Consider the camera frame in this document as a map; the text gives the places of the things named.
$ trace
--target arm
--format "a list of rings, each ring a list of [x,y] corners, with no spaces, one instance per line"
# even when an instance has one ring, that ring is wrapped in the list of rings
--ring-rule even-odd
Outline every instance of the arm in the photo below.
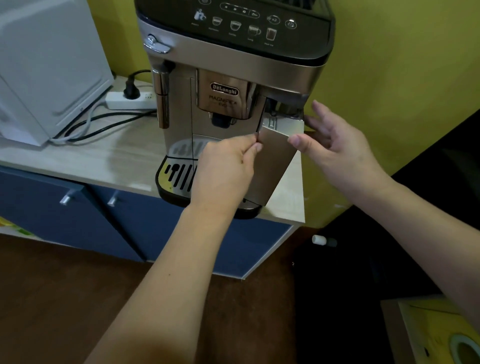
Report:
[[[193,362],[216,255],[260,149],[255,135],[208,143],[190,205],[86,364]]]
[[[480,232],[392,180],[358,129],[316,101],[313,109],[319,116],[307,118],[313,138],[302,134],[289,141],[387,229],[480,330]]]

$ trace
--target black control panel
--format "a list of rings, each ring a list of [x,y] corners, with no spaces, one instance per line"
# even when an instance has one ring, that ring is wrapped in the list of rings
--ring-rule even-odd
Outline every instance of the black control panel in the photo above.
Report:
[[[320,66],[332,50],[333,15],[274,0],[135,0],[140,19],[222,46]]]

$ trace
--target wooden floor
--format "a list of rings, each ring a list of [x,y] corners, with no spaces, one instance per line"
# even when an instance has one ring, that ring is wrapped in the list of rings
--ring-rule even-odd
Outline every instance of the wooden floor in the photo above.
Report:
[[[314,231],[301,228],[245,281],[212,277],[198,363],[295,363],[291,256]],[[0,235],[0,363],[83,363],[149,267]]]

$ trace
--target countertop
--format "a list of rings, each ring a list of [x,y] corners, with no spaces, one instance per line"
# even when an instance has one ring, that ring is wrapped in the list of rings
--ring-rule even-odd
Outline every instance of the countertop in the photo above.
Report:
[[[118,77],[114,87],[122,89],[124,80]],[[108,110],[99,107],[94,115],[105,112]],[[89,131],[127,118],[113,116],[93,121]],[[47,143],[37,147],[0,137],[0,164],[6,167],[158,198],[155,174],[164,155],[163,131],[156,117],[144,117],[83,142],[62,146]],[[305,222],[299,152],[259,218],[295,225]]]

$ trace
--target silver coffee machine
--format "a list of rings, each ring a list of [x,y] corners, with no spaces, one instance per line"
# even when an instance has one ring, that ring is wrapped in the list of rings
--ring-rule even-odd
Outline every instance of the silver coffee machine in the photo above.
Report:
[[[206,143],[259,133],[264,148],[237,218],[265,206],[303,132],[303,107],[330,55],[327,0],[135,0],[167,155],[160,196],[187,206]]]

